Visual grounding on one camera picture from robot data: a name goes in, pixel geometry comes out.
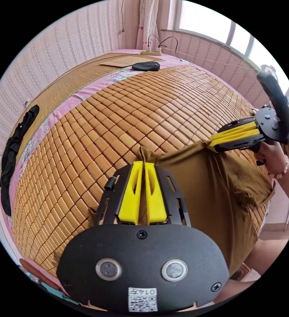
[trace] bracelet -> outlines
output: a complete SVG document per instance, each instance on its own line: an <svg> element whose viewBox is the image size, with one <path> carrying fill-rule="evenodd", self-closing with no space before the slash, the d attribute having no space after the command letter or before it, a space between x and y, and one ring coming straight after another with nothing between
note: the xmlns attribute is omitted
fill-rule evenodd
<svg viewBox="0 0 289 317"><path fill-rule="evenodd" d="M285 157L286 157L286 166L284 167L284 170L283 170L283 172L281 173L281 174L275 174L275 175L273 175L273 178L275 178L275 179L280 179L280 178L282 178L282 176L288 171L288 167L289 167L289 158L285 155Z"/></svg>

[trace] cable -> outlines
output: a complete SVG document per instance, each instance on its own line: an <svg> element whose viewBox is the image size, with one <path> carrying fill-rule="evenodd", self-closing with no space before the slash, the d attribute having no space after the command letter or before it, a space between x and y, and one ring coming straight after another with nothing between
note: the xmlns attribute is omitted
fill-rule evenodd
<svg viewBox="0 0 289 317"><path fill-rule="evenodd" d="M173 38L176 40L176 42L177 42L177 46L175 47L175 56L176 56L180 61L182 61L182 60L178 57L178 55L177 55L177 48L178 48L179 42L178 42L178 39L177 39L176 37L174 37L174 36L169 36L169 37L167 37L165 40L163 40L161 43L159 43L159 46L158 46L158 47L160 47L163 42L165 42L167 39L170 39L171 37L173 37Z"/></svg>
<svg viewBox="0 0 289 317"><path fill-rule="evenodd" d="M122 18L122 30L121 32L125 32L125 28L124 28L124 14L122 13L122 7L124 6L124 0L122 0L122 4L121 4L121 18Z"/></svg>
<svg viewBox="0 0 289 317"><path fill-rule="evenodd" d="M148 36L148 47L150 47L150 46L149 46L149 39L150 39L151 36L154 36L154 37L158 40L158 43L160 42L160 40L159 40L159 38L158 38L157 36L155 36L154 34L150 34L150 35Z"/></svg>
<svg viewBox="0 0 289 317"><path fill-rule="evenodd" d="M174 51L176 53L176 49L175 50L172 50L172 49L168 49L167 47L165 48L166 50L168 51ZM201 59L201 60L206 60L208 62L212 62L212 63L217 63L217 64L222 64L222 65L228 65L228 66L235 66L235 67L240 67L240 68L243 68L243 69L251 69L251 70L254 70L257 72L257 70L255 68L250 68L250 67L242 67L242 66L239 66L239 65L233 65L233 64L225 64L225 63L220 63L220 62L216 62L214 60L210 60L210 59L205 59L205 58L200 58L200 57L196 57L196 56L192 56L192 55L189 55L189 54L185 54L185 53L181 53L181 52L178 52L179 54L183 54L185 56L189 56L189 57L192 57L192 58L196 58L196 59Z"/></svg>

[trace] brown shirt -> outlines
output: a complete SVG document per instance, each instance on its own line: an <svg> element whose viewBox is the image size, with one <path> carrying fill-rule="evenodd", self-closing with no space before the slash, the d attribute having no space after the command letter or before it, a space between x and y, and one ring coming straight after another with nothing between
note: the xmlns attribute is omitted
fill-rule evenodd
<svg viewBox="0 0 289 317"><path fill-rule="evenodd" d="M235 154L214 153L206 146L200 141L167 154L141 147L138 156L173 175L186 199L192 227L217 243L232 275L258 239L250 208L265 204L274 189L256 166ZM145 210L140 213L143 220Z"/></svg>

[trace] yellow bracket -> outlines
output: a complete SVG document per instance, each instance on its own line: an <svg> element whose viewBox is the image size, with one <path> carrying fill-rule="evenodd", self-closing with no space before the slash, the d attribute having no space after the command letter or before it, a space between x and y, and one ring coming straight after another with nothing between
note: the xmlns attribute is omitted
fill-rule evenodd
<svg viewBox="0 0 289 317"><path fill-rule="evenodd" d="M223 144L235 140L242 140L259 134L260 131L257 129L256 123L249 122L230 130L212 135L209 138L209 141L211 141L211 143L207 146L207 148L213 152L216 152L215 146L218 144Z"/></svg>
<svg viewBox="0 0 289 317"><path fill-rule="evenodd" d="M143 162L133 163L118 218L120 221L138 225Z"/></svg>
<svg viewBox="0 0 289 317"><path fill-rule="evenodd" d="M158 176L153 163L144 164L145 195L147 203L148 225L162 223L167 220L163 196L160 189Z"/></svg>

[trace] black bag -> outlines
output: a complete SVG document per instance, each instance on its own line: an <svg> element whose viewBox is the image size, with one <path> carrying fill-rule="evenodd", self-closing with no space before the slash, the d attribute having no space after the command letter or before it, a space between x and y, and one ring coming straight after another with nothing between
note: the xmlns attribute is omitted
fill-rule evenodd
<svg viewBox="0 0 289 317"><path fill-rule="evenodd" d="M144 62L144 63L136 63L132 65L132 69L134 70L141 70L141 71L148 71L148 70L159 70L160 64L157 62Z"/></svg>

